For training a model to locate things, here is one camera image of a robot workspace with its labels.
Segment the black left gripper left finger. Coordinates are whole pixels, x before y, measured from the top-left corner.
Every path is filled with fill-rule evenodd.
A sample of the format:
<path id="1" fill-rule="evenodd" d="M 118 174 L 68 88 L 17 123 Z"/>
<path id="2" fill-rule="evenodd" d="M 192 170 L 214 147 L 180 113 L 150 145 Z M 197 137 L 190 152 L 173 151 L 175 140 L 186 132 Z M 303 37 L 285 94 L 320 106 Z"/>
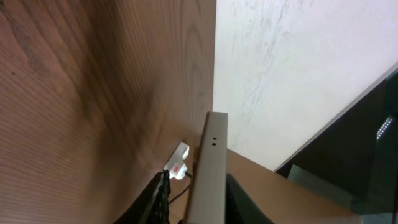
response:
<path id="1" fill-rule="evenodd" d="M 158 172 L 114 224 L 169 224 L 169 172 Z"/>

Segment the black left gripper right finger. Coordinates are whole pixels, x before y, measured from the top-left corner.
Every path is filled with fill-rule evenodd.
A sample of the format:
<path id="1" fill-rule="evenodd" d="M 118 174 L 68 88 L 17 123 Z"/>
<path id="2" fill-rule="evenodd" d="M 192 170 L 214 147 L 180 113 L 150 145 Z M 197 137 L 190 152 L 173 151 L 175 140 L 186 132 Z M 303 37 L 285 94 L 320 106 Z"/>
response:
<path id="1" fill-rule="evenodd" d="M 226 175 L 226 224 L 273 224 L 259 209 L 238 181 L 231 175 Z"/>

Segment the Samsung Galaxy smartphone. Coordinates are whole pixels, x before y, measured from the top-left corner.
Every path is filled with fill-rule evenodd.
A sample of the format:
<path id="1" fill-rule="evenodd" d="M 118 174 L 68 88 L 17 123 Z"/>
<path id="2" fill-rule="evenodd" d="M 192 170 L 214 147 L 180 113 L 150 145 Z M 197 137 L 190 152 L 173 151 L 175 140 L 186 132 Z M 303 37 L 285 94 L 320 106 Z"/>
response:
<path id="1" fill-rule="evenodd" d="M 225 222 L 227 141 L 228 115 L 207 113 L 183 218 L 187 224 Z"/>

